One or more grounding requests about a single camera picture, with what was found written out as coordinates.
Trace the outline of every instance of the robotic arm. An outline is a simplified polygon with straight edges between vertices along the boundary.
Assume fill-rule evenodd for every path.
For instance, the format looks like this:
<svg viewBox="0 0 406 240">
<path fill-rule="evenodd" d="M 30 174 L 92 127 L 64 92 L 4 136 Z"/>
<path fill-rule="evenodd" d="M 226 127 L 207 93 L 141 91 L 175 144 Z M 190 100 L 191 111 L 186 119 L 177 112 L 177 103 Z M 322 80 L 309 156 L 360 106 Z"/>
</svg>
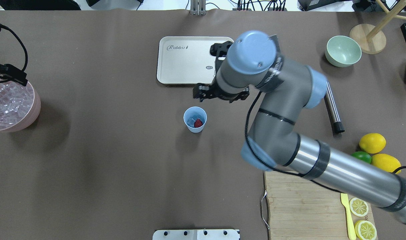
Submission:
<svg viewBox="0 0 406 240">
<path fill-rule="evenodd" d="M 249 85 L 266 93 L 241 150 L 245 161 L 264 171 L 295 170 L 392 212 L 406 224 L 405 178 L 293 132 L 301 109 L 314 108 L 326 94 L 324 75 L 282 56 L 259 31 L 245 32 L 235 43 L 215 44 L 211 54 L 217 57 L 215 78 L 209 86 L 196 85 L 194 98 L 245 100 Z"/>
</svg>

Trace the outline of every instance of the wooden stand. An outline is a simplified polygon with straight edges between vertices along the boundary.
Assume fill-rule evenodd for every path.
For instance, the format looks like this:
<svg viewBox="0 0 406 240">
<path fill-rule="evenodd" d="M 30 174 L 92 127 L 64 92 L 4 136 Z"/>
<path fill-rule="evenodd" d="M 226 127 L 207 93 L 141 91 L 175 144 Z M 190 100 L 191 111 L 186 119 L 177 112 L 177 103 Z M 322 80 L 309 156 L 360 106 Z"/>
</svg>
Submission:
<svg viewBox="0 0 406 240">
<path fill-rule="evenodd" d="M 368 54 L 380 53 L 387 43 L 386 37 L 381 29 L 383 29 L 405 6 L 406 0 L 398 2 L 377 26 L 364 23 L 353 27 L 350 32 L 350 37 L 360 45 L 362 52 Z"/>
</svg>

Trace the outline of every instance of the lemon slice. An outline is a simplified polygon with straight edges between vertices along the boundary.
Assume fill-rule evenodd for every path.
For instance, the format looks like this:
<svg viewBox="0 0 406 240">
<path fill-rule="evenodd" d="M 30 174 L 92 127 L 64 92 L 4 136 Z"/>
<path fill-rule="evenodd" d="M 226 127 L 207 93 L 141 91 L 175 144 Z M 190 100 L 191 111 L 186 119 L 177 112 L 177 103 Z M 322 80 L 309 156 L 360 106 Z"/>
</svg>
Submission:
<svg viewBox="0 0 406 240">
<path fill-rule="evenodd" d="M 375 225 L 373 225 L 373 223 L 369 221 L 366 220 L 357 221 L 354 229 L 356 230 L 357 237 L 359 237 L 361 240 L 376 239 L 377 233 Z"/>
<path fill-rule="evenodd" d="M 357 217 L 364 217 L 369 212 L 369 206 L 367 202 L 355 197 L 350 200 L 350 210 Z"/>
</svg>

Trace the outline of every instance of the cutting board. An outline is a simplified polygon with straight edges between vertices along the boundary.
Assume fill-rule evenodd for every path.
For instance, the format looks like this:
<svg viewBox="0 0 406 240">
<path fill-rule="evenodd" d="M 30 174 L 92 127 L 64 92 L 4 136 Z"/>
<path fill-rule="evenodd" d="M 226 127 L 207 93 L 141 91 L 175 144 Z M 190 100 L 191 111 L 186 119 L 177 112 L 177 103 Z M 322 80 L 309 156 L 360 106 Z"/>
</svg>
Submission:
<svg viewBox="0 0 406 240">
<path fill-rule="evenodd" d="M 265 188 L 271 240 L 348 239 L 345 208 L 339 193 L 278 172 L 265 172 Z M 351 213 L 354 224 L 358 220 L 375 224 L 368 205 L 365 217 Z"/>
</svg>

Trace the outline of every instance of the lemon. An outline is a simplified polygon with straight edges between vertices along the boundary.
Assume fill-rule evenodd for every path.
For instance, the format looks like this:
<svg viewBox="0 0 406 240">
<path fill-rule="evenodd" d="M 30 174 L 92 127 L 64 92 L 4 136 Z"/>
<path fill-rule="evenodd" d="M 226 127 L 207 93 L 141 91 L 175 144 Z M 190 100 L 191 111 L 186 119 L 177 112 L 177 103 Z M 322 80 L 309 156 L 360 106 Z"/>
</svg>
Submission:
<svg viewBox="0 0 406 240">
<path fill-rule="evenodd" d="M 355 197 L 350 200 L 350 210 L 357 217 L 364 217 L 369 212 L 369 206 L 367 202 Z"/>
<path fill-rule="evenodd" d="M 359 142 L 360 148 L 370 154 L 378 153 L 384 149 L 387 141 L 379 133 L 369 133 L 364 135 Z"/>
<path fill-rule="evenodd" d="M 400 162 L 397 158 L 390 156 L 385 153 L 378 153 L 372 156 L 372 163 L 373 166 L 379 167 L 380 169 L 392 173 L 398 167 L 401 166 Z"/>
<path fill-rule="evenodd" d="M 366 221 L 366 220 L 360 220 L 356 222 L 355 228 L 356 230 L 356 235 L 359 237 L 361 240 L 375 240 L 376 239 L 376 228 L 373 223 Z"/>
</svg>

